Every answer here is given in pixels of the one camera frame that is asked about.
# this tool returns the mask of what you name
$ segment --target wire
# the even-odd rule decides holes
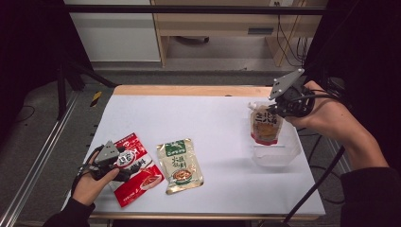
[[[311,91],[311,92],[322,92],[322,93],[326,93],[326,94],[329,94],[329,95],[333,95],[333,94],[330,93],[329,91],[320,90],[320,89],[311,89],[311,90],[309,90],[309,91]]]
[[[289,65],[294,66],[294,67],[303,67],[302,65],[295,65],[295,64],[292,64],[291,62],[289,62],[289,59],[288,59],[287,54],[286,54],[286,51],[283,49],[283,46],[281,46],[280,41],[279,41],[279,39],[278,39],[278,33],[279,33],[279,31],[281,31],[281,32],[283,33],[284,39],[286,40],[286,42],[287,42],[287,44],[288,44],[288,47],[289,47],[289,49],[291,50],[291,53],[292,53],[292,55],[294,56],[294,58],[295,58],[297,61],[299,61],[299,60],[295,57],[294,52],[292,51],[292,48],[291,48],[291,46],[289,45],[289,41],[288,41],[288,39],[287,39],[287,36],[286,36],[286,34],[284,33],[283,29],[281,28],[280,14],[277,15],[277,21],[278,21],[278,22],[277,22],[276,40],[277,40],[278,46],[280,47],[281,51],[283,51],[284,57],[286,58],[286,60],[287,60],[287,62],[288,62]]]
[[[306,52],[307,52],[307,38],[304,38],[304,47],[303,47],[303,52],[302,54],[299,53],[299,48],[300,48],[300,42],[302,38],[298,38],[298,43],[297,43],[297,58],[300,59],[302,67],[304,67],[305,64],[305,59],[306,59]]]
[[[77,174],[77,176],[75,177],[75,179],[74,179],[74,181],[73,181],[73,184],[71,185],[71,196],[74,195],[74,192],[75,192],[75,189],[76,189],[76,187],[77,187],[77,184],[78,184],[79,180],[82,178],[83,175],[85,175],[85,174],[88,173],[88,172],[84,173],[83,171],[85,171],[85,170],[88,168],[89,162],[91,161],[92,157],[93,157],[98,151],[102,150],[103,147],[104,147],[104,146],[102,145],[102,146],[100,146],[100,147],[98,147],[98,148],[95,148],[94,151],[92,151],[92,153],[89,155],[89,157],[88,157],[88,159],[85,161],[85,163],[79,168],[78,174]]]
[[[309,164],[310,164],[310,160],[312,159],[313,154],[315,153],[316,147],[319,145],[319,142],[321,141],[322,137],[323,137],[322,135],[320,135],[318,137],[318,139],[316,140],[315,145],[313,146],[313,149],[310,151],[309,157],[307,157],[307,162]]]
[[[318,187],[322,184],[322,182],[327,178],[327,176],[330,174],[331,171],[333,171],[334,167],[336,164],[339,162],[340,158],[345,152],[344,146],[341,146],[339,152],[337,152],[336,156],[334,157],[333,161],[331,162],[330,166],[327,168],[327,170],[323,173],[323,175],[320,177],[320,179],[309,189],[309,191],[306,192],[306,194],[301,198],[300,201],[292,208],[292,210],[288,213],[286,218],[284,219],[284,223],[288,223],[291,218],[294,216],[294,214],[298,211],[298,209],[305,203],[307,199],[312,195],[313,192],[318,189]]]
[[[314,135],[319,135],[318,133],[312,133],[312,134],[299,134],[298,136],[314,136]]]
[[[306,130],[306,128],[298,129],[297,132],[304,131],[304,130]]]
[[[319,169],[322,169],[322,170],[327,170],[327,168],[325,168],[323,166],[310,165],[309,167],[310,168],[319,168]],[[340,179],[339,174],[337,174],[336,172],[331,171],[330,174],[335,176],[337,179]],[[336,205],[340,205],[340,204],[345,203],[345,199],[342,199],[341,201],[333,201],[333,200],[330,200],[330,199],[326,198],[322,192],[319,192],[319,194],[321,195],[322,199],[324,199],[327,202],[330,202],[330,203],[333,203],[333,204],[336,204]]]
[[[335,99],[335,100],[337,100],[337,101],[342,103],[342,101],[341,101],[341,99],[339,97],[333,96],[333,95],[306,95],[306,96],[294,97],[290,101],[293,102],[293,101],[298,101],[298,100],[302,100],[302,99],[317,98],[317,97],[332,98],[332,99]]]
[[[33,106],[26,105],[26,106],[23,106],[23,107],[28,107],[28,108],[32,109],[32,113],[30,113],[29,116],[27,116],[27,117],[25,117],[23,119],[16,120],[15,123],[20,123],[20,122],[28,120],[36,112],[36,109]]]

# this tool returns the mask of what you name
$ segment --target red packaging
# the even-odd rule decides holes
[[[128,169],[132,166],[141,165],[140,170],[132,174],[130,180],[126,183],[109,183],[120,206],[124,207],[135,201],[147,190],[159,184],[164,179],[164,176],[135,133],[114,144],[117,148],[125,147],[125,151],[118,156],[118,160],[115,163],[117,167]]]

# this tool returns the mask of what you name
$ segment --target person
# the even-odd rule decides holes
[[[91,164],[96,155],[89,161]],[[50,217],[43,227],[88,227],[88,219],[95,210],[94,201],[103,188],[118,175],[115,168],[96,181],[91,174],[84,172],[65,207]]]
[[[314,81],[305,85],[315,94],[323,93]],[[345,204],[340,226],[398,226],[401,217],[401,179],[389,167],[375,138],[335,99],[316,98],[312,112],[305,117],[286,117],[298,128],[312,129],[337,140],[346,150],[352,171],[341,176]],[[98,182],[86,174],[65,208],[51,217],[44,227],[89,226],[87,219],[102,188],[118,170]]]

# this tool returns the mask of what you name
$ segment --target white table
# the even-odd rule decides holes
[[[204,185],[167,195],[164,180],[124,208],[106,186],[92,218],[283,218],[314,180],[303,151],[288,166],[262,167],[252,160],[247,105],[267,101],[269,93],[268,87],[246,86],[117,87],[88,155],[108,140],[135,132],[159,164],[157,145],[191,138]],[[284,131],[293,133],[302,149],[295,130],[286,124]],[[321,215],[323,204],[315,192],[294,218]]]

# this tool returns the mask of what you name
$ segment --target black sleeve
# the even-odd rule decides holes
[[[341,176],[345,204],[341,227],[399,226],[401,180],[389,167],[355,170]]]
[[[64,209],[49,218],[44,227],[89,227],[88,218],[94,209],[94,204],[86,206],[70,198]]]

